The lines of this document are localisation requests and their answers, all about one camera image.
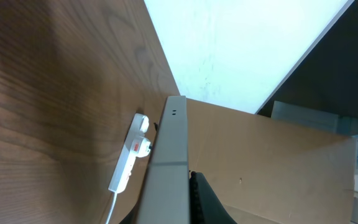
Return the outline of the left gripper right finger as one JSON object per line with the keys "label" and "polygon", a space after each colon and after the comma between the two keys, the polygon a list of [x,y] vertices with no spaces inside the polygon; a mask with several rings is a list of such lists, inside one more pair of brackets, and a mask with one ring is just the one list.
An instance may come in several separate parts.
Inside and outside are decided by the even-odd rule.
{"label": "left gripper right finger", "polygon": [[191,224],[236,224],[200,172],[190,172]]}

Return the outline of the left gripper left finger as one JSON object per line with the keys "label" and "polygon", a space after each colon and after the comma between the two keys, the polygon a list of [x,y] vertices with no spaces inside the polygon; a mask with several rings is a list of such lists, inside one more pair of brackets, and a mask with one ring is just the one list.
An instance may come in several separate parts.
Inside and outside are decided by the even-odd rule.
{"label": "left gripper left finger", "polygon": [[121,220],[119,224],[132,224],[134,217],[138,211],[137,206],[134,206],[132,210]]}

